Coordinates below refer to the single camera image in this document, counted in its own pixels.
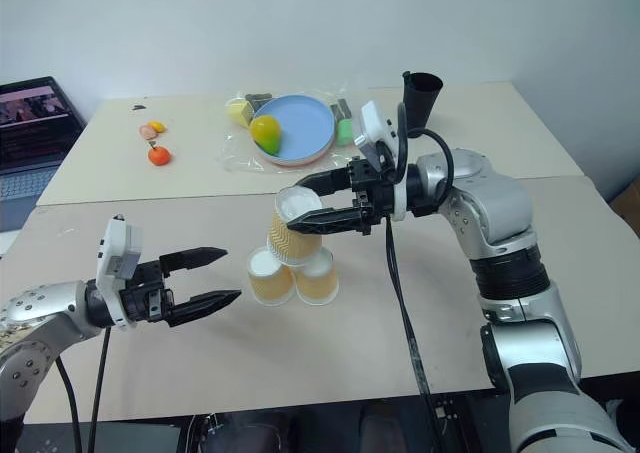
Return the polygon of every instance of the laptop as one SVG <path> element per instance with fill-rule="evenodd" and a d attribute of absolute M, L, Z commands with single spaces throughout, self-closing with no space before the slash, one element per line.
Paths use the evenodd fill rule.
<path fill-rule="evenodd" d="M 22 228 L 84 126 L 50 76 L 0 86 L 0 231 Z"/>

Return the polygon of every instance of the table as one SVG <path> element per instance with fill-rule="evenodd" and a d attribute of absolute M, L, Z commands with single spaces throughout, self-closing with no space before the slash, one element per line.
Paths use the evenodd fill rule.
<path fill-rule="evenodd" d="M 533 199 L 543 261 L 582 351 L 584 375 L 639 369 L 640 242 L 585 177 L 523 184 Z M 348 200 L 345 194 L 334 198 Z M 195 246 L 229 249 L 209 267 L 172 274 L 168 283 L 178 300 L 238 286 L 244 294 L 225 310 L 175 329 L 143 323 L 136 331 L 114 331 L 101 419 L 416 394 L 385 267 L 384 228 L 370 237 L 346 233 L 325 239 L 341 281 L 333 303 L 310 307 L 294 298 L 265 308 L 251 297 L 245 263 L 264 242 L 272 204 L 273 195 L 242 195 L 38 207 L 0 260 L 0 298 L 32 285 L 94 277 L 106 221 L 123 213 L 144 228 L 142 261 Z M 437 216 L 411 217 L 394 231 L 432 391 L 490 387 L 474 277 L 449 225 Z M 63 354 L 81 420 L 90 417 L 100 345 L 94 338 Z M 68 419 L 64 388 L 51 372 L 26 421 Z"/>
<path fill-rule="evenodd" d="M 395 123 L 402 89 L 379 88 L 360 96 L 376 100 L 384 117 Z M 217 94 L 105 101 L 38 204 L 275 193 L 307 173 L 226 170 L 217 158 L 227 134 L 246 138 L 247 150 L 253 148 L 246 130 L 226 118 L 227 100 L 228 96 Z M 348 100 L 357 114 L 354 105 L 362 101 Z M 136 104 L 146 109 L 132 110 Z M 168 127 L 158 142 L 174 159 L 162 168 L 147 160 L 149 147 L 138 134 L 139 126 L 150 120 Z M 480 151 L 497 171 L 515 178 L 582 175 L 511 83 L 445 87 L 429 127 L 451 147 Z M 335 151 L 347 159 L 357 153 L 353 147 Z M 411 140 L 409 160 L 434 151 L 438 147 L 428 138 Z"/>

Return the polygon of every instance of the stacked paper cups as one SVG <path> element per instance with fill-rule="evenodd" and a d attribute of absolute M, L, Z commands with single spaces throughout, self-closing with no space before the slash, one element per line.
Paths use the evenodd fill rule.
<path fill-rule="evenodd" d="M 310 305 L 326 305 L 338 294 L 333 255 L 322 246 L 322 236 L 287 228 L 294 218 L 321 208 L 320 197 L 309 188 L 294 186 L 276 195 L 267 246 L 254 250 L 248 262 L 254 296 L 263 305 L 281 305 L 295 291 Z"/>

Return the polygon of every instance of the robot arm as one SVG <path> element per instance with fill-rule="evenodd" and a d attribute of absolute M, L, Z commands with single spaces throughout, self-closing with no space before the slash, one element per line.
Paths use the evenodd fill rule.
<path fill-rule="evenodd" d="M 138 321 L 166 321 L 177 326 L 214 313 L 233 302 L 237 290 L 218 290 L 176 305 L 164 279 L 170 272 L 207 265 L 227 254 L 196 248 L 138 264 L 141 232 L 118 215 L 100 241 L 95 280 L 41 285 L 0 308 L 0 434 L 2 451 L 13 451 L 6 438 L 21 429 L 53 362 L 74 343 L 102 328 L 125 330 Z"/>
<path fill-rule="evenodd" d="M 513 451 L 632 451 L 602 408 L 578 388 L 580 353 L 558 289 L 540 261 L 531 200 L 524 187 L 469 150 L 453 151 L 454 181 L 443 201 L 439 199 L 447 162 L 442 153 L 422 156 L 404 175 L 396 173 L 404 177 L 402 186 L 389 181 L 384 169 L 403 162 L 395 154 L 390 161 L 377 153 L 380 142 L 400 140 L 390 128 L 388 135 L 370 134 L 371 125 L 383 125 L 379 119 L 367 119 L 377 115 L 371 105 L 363 108 L 364 131 L 356 142 L 367 159 L 356 158 L 344 169 L 298 182 L 320 195 L 351 188 L 356 196 L 353 206 L 311 211 L 287 226 L 303 233 L 355 230 L 366 235 L 382 217 L 398 221 L 407 210 L 414 216 L 440 213 L 476 274 L 480 306 L 488 320 L 481 329 L 483 354 L 492 383 L 511 396 Z M 402 125 L 399 118 L 399 132 Z M 395 153 L 399 148 L 389 150 Z"/>

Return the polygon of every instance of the laptop keyboard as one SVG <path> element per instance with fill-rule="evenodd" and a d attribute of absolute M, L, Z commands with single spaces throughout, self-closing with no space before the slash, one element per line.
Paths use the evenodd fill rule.
<path fill-rule="evenodd" d="M 55 170 L 45 170 L 1 177 L 0 201 L 39 196 L 55 172 Z"/>

